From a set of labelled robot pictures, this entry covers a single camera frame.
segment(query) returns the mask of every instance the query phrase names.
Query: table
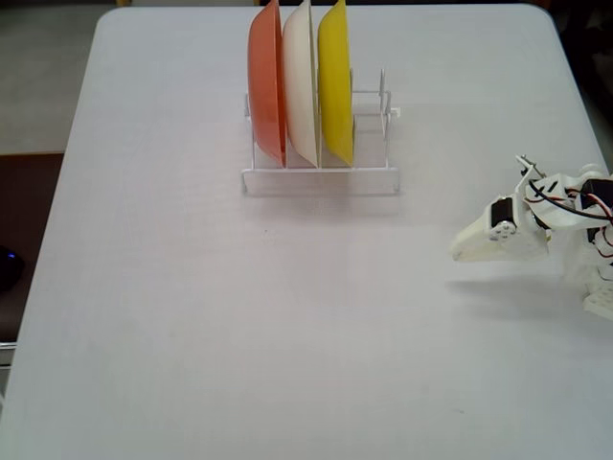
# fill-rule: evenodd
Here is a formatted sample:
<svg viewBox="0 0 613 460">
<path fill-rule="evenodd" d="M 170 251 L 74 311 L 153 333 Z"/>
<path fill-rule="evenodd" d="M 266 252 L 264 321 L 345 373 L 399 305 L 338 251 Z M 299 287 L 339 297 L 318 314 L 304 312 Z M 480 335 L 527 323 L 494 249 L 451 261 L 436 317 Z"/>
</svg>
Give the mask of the table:
<svg viewBox="0 0 613 460">
<path fill-rule="evenodd" d="M 602 164 L 551 19 L 349 8 L 356 85 L 385 67 L 402 110 L 402 194 L 254 198 L 256 11 L 99 23 L 0 458 L 610 458 L 613 324 L 562 283 L 560 239 L 532 264 L 446 252 L 515 154 Z"/>
</svg>

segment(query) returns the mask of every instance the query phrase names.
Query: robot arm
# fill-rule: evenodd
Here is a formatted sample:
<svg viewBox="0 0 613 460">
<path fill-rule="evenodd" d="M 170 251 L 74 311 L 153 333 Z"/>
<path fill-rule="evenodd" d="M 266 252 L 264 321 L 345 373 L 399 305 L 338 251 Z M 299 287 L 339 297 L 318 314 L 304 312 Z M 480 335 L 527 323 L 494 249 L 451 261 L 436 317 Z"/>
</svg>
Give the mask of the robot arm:
<svg viewBox="0 0 613 460">
<path fill-rule="evenodd" d="M 514 192 L 492 201 L 456 236 L 452 258 L 529 260 L 548 253 L 552 230 L 571 230 L 566 276 L 587 286 L 587 310 L 613 319 L 613 180 L 594 165 L 579 177 L 546 176 L 526 157 L 516 159 L 523 171 Z"/>
</svg>

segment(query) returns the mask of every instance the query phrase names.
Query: dish rack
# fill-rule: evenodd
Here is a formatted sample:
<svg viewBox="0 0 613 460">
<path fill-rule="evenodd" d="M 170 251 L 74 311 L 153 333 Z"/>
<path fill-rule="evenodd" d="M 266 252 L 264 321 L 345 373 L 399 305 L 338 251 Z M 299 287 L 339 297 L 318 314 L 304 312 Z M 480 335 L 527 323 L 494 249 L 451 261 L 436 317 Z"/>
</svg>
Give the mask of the dish rack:
<svg viewBox="0 0 613 460">
<path fill-rule="evenodd" d="M 286 142 L 286 166 L 279 166 L 260 151 L 251 128 L 251 167 L 241 172 L 242 190 L 249 196 L 397 195 L 400 171 L 390 166 L 392 120 L 400 109 L 392 107 L 392 92 L 385 88 L 381 69 L 378 89 L 355 89 L 352 84 L 353 165 L 348 166 L 325 148 L 319 125 L 319 167 L 314 167 Z M 245 95 L 245 118 L 251 119 Z"/>
</svg>

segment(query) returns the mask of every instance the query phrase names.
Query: computer mouse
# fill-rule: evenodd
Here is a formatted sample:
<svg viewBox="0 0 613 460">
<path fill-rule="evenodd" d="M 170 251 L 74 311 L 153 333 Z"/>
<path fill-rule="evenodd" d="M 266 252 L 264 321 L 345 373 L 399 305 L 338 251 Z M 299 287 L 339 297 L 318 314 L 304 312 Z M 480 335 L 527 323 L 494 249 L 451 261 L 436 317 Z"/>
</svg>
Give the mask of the computer mouse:
<svg viewBox="0 0 613 460">
<path fill-rule="evenodd" d="M 0 246 L 0 292 L 9 290 L 21 278 L 23 260 L 10 249 Z"/>
</svg>

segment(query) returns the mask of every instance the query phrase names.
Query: yellow plate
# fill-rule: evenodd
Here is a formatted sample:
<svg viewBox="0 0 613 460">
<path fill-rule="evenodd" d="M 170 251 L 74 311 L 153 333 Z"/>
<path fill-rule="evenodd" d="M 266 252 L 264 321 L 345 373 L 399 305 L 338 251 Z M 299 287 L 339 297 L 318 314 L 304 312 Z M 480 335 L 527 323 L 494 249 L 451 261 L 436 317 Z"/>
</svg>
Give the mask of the yellow plate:
<svg viewBox="0 0 613 460">
<path fill-rule="evenodd" d="M 328 149 L 353 163 L 352 82 L 345 0 L 339 0 L 319 24 L 319 101 Z"/>
</svg>

